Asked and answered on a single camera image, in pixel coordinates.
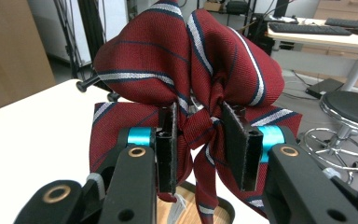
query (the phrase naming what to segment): black keyboard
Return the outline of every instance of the black keyboard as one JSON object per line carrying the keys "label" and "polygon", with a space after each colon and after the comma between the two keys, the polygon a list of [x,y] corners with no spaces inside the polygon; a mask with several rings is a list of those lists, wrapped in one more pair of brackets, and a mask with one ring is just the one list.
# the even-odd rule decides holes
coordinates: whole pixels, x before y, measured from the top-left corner
{"label": "black keyboard", "polygon": [[328,18],[324,24],[347,28],[358,28],[358,21],[342,20],[335,18]]}
{"label": "black keyboard", "polygon": [[270,23],[269,28],[275,33],[304,34],[304,35],[351,35],[351,32],[339,26]]}

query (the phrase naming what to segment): desk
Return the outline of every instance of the desk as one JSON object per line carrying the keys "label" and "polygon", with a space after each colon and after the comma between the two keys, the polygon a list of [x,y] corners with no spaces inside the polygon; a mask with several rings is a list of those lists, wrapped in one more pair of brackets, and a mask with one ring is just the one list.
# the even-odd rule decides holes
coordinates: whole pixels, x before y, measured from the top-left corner
{"label": "desk", "polygon": [[[12,223],[38,189],[58,179],[81,185],[89,174],[94,104],[107,91],[69,80],[0,109],[0,223]],[[192,175],[189,182],[195,183]],[[236,209],[235,222],[268,223],[221,183],[218,195]]]}
{"label": "desk", "polygon": [[[324,21],[314,19],[298,19],[298,21],[300,24],[302,22],[306,24],[313,22],[320,25],[324,24]],[[268,36],[275,40],[271,57],[276,59],[283,68],[347,77],[347,81],[341,88],[343,91],[350,91],[356,83],[358,79],[358,60],[330,55],[315,55],[292,50],[281,50],[279,46],[281,41],[288,41],[308,45],[358,49],[358,35],[284,34],[275,33],[268,28]]]}

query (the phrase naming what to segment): gray floor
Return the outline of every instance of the gray floor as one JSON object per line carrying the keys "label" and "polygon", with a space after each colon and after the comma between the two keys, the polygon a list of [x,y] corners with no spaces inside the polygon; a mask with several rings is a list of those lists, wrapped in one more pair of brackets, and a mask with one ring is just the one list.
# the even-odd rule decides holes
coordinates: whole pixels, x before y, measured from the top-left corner
{"label": "gray floor", "polygon": [[[71,78],[71,69],[69,64],[60,63],[55,60],[50,60],[50,65],[55,75],[57,84],[64,82]],[[90,72],[85,72],[85,76],[89,76]],[[276,106],[287,108],[296,111],[303,115],[301,120],[299,132],[297,137],[301,137],[304,132],[312,128],[330,128],[337,131],[339,124],[330,119],[319,107],[319,101],[307,95],[305,89],[307,85],[291,71],[283,71],[285,79],[285,89],[282,96],[275,103]],[[305,82],[312,85],[320,80],[315,78],[302,76]],[[347,173],[341,172],[342,178],[347,179]],[[354,175],[354,180],[351,184],[354,189],[358,190],[358,174]]]}

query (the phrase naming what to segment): office chair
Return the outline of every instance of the office chair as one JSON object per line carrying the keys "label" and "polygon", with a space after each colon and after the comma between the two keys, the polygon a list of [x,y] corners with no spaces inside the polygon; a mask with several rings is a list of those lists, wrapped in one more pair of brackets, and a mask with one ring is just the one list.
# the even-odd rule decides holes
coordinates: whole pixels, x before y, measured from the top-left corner
{"label": "office chair", "polygon": [[[353,172],[358,172],[358,143],[351,138],[358,134],[358,93],[328,92],[322,97],[320,107],[324,113],[337,120],[341,128],[337,132],[327,128],[308,130],[303,136],[305,149],[317,160],[347,171],[347,183],[350,184]],[[324,136],[330,133],[332,137],[323,140],[315,133],[323,133]]]}

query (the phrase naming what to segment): red necktie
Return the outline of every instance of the red necktie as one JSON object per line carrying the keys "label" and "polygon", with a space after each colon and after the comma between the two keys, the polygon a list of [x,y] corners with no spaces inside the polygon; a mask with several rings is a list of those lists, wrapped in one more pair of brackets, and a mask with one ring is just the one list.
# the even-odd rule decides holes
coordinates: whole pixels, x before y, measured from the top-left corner
{"label": "red necktie", "polygon": [[[282,125],[297,132],[301,116],[271,105],[282,93],[280,66],[207,11],[192,13],[187,26],[175,1],[159,1],[99,50],[95,69],[112,90],[136,103],[95,106],[90,139],[94,172],[126,127],[158,126],[158,107],[178,104],[177,184],[194,168],[196,202],[203,223],[218,205],[215,174],[244,203],[264,215],[261,194],[267,164],[260,164],[257,191],[239,191],[225,157],[221,104],[246,107],[254,126]],[[190,89],[203,108],[190,115]],[[193,161],[190,149],[203,146]],[[166,201],[172,198],[160,195]]]}

